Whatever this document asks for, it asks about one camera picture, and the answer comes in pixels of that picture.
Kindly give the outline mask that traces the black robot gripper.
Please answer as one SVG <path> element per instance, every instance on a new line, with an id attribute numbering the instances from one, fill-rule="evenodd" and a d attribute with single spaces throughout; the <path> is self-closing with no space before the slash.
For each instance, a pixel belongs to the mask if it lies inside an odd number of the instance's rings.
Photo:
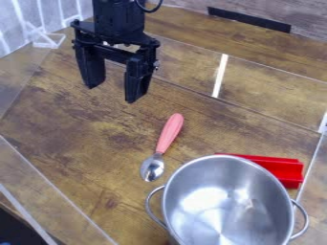
<path id="1" fill-rule="evenodd" d="M 106 79 L 105 60 L 127 61 L 126 101 L 137 102 L 149 91 L 158 69 L 161 41 L 145 32 L 145 0 L 93 0 L 94 21 L 75 20 L 75 58 L 85 85 L 93 89 Z"/>

